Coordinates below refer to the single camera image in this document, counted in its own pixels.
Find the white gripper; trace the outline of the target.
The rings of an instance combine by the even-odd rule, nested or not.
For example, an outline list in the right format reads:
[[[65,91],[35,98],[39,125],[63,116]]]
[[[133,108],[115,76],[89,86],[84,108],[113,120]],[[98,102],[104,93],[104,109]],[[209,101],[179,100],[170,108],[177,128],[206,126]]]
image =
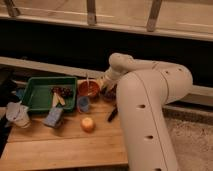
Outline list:
[[[101,77],[101,88],[111,90],[117,80],[116,72],[113,69],[108,69]]]

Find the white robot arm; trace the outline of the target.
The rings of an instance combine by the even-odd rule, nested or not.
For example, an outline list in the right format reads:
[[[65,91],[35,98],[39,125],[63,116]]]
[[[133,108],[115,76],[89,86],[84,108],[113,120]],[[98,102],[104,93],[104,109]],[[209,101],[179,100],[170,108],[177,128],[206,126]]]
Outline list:
[[[116,103],[129,171],[181,171],[162,108],[185,97],[193,85],[183,65],[113,53],[103,76],[116,84]]]

